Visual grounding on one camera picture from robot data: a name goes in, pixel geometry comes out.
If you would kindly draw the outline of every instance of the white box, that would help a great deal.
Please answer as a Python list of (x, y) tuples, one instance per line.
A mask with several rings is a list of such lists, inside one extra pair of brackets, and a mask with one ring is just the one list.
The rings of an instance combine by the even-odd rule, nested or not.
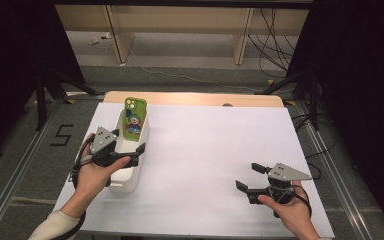
[[(139, 138), (139, 142), (130, 141), (123, 138), (123, 128), (124, 128), (124, 110), (121, 111), (116, 129), (120, 130), (120, 136), (117, 139), (117, 144), (115, 146), (115, 151), (118, 153), (124, 152), (135, 152), (136, 148), (146, 143), (149, 136), (149, 124), (148, 124), (148, 114), (145, 117), (145, 121), (142, 126), (142, 133)], [(145, 153), (139, 156), (139, 165), (137, 167), (131, 168), (123, 168), (111, 175), (111, 185), (108, 186), (108, 189), (111, 191), (117, 192), (132, 192), (135, 190), (138, 179), (140, 169), (144, 160)]]

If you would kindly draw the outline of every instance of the gray floor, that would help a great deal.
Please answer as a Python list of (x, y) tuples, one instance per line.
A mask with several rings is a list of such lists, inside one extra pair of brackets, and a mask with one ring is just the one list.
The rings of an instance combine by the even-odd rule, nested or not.
[[(88, 85), (98, 90), (252, 94), (255, 90), (267, 88), (267, 80), (280, 79), (261, 72), (259, 52), (250, 42), (247, 43), (243, 64), (235, 65), (229, 37), (225, 35), (137, 34), (127, 63), (120, 66), (115, 60), (111, 40), (103, 39), (96, 45), (89, 44), (91, 38), (103, 34), (68, 32)], [(289, 40), (295, 44), (297, 39), (290, 37)], [(279, 39), (279, 43), (284, 51), (292, 53), (284, 40)], [(270, 55), (278, 58), (274, 52)], [(270, 74), (284, 74), (267, 60), (262, 61), (262, 68)], [(79, 91), (72, 86), (65, 87), (70, 94)], [(290, 100), (292, 87), (287, 86), (276, 94), (284, 100)], [(37, 110), (32, 96), (26, 104), (27, 112), (20, 116), (1, 146), (0, 194), (8, 186), (11, 175), (26, 154), (32, 156), (32, 161), (26, 167), (25, 176), (21, 184), (16, 186), (14, 198), (0, 219), (0, 239), (26, 239), (53, 209), (71, 167), (73, 153), (77, 151), (94, 110), (101, 101), (89, 96), (73, 98), (76, 99), (73, 104), (59, 101), (48, 103), (48, 110), (53, 115), (50, 116), (46, 131), (42, 132), (45, 137), (33, 148), (33, 152), (26, 152), (32, 149), (30, 144), (38, 135), (35, 131)], [(295, 103), (297, 105), (286, 105), (291, 117), (308, 111), (306, 101)], [(310, 157), (308, 161), (321, 169), (322, 176), (315, 183), (336, 239), (363, 239), (367, 236), (358, 233), (362, 230), (361, 224), (353, 224), (350, 220), (357, 214), (369, 232), (366, 239), (384, 239), (382, 210), (358, 171), (352, 167), (352, 159), (322, 104), (319, 112), (323, 113), (318, 117), (320, 130), (315, 133), (311, 125), (306, 124), (297, 134), (306, 156), (332, 147), (327, 153)], [(71, 135), (71, 138), (66, 146), (53, 147), (53, 143), (64, 142), (64, 139), (55, 137), (61, 125), (70, 125), (63, 128), (62, 132)], [(314, 168), (310, 169), (314, 175), (318, 174)], [(342, 180), (343, 185), (339, 185), (345, 186), (345, 193), (339, 191), (344, 189), (338, 190), (338, 184), (335, 183), (338, 179)], [(349, 201), (355, 208), (346, 206)], [(80, 233), (76, 239), (119, 237)]]

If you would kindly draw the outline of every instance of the green phone case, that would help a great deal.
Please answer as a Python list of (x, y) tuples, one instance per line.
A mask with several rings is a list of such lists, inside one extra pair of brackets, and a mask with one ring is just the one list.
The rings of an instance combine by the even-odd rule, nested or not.
[(123, 137), (131, 141), (139, 141), (146, 117), (145, 99), (128, 97), (124, 102)]

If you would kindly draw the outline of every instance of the white table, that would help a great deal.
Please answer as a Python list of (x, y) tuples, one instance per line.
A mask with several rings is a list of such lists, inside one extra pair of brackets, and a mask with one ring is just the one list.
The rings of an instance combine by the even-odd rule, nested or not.
[[(89, 132), (114, 128), (123, 104), (102, 103)], [(104, 189), (81, 230), (102, 234), (278, 238), (293, 237), (271, 209), (251, 205), (235, 180), (268, 186), (251, 163), (282, 162), (309, 173), (285, 108), (149, 105), (150, 135), (136, 190)], [(313, 181), (304, 181), (319, 234), (334, 237)], [(66, 182), (55, 209), (74, 189)]]

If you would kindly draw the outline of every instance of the black stand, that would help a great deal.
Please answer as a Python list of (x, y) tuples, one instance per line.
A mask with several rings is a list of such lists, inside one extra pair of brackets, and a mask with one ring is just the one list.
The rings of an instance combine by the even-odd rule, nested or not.
[(256, 92), (256, 95), (270, 95), (280, 88), (296, 83), (292, 93), (295, 99), (310, 95), (310, 122), (318, 130), (317, 98), (318, 86), (323, 84), (322, 76), (328, 61), (334, 53), (341, 29), (339, 22), (344, 21), (346, 9), (340, 1), (333, 4), (327, 0), (314, 0), (305, 20), (304, 27), (291, 59), (286, 77), (269, 89)]
[(55, 70), (55, 69), (44, 69), (39, 71), (36, 77), (36, 97), (37, 97), (37, 109), (38, 109), (38, 125), (36, 131), (39, 131), (46, 121), (46, 100), (45, 100), (45, 88), (51, 94), (53, 99), (62, 99), (64, 103), (70, 103), (67, 100), (67, 93), (62, 88), (58, 80), (61, 79), (74, 87), (86, 92), (89, 95), (98, 96), (104, 95), (105, 92), (98, 92), (92, 88), (89, 88), (83, 83), (79, 83), (68, 75)]
[(102, 95), (85, 85), (80, 66), (71, 48), (55, 6), (43, 1), (0, 2), (0, 19), (8, 19), (8, 28), (17, 35), (16, 47), (23, 50), (23, 71), (34, 79), (23, 79), (35, 84), (38, 126), (46, 121), (45, 88), (54, 99), (69, 103), (61, 83), (69, 83), (90, 95)]

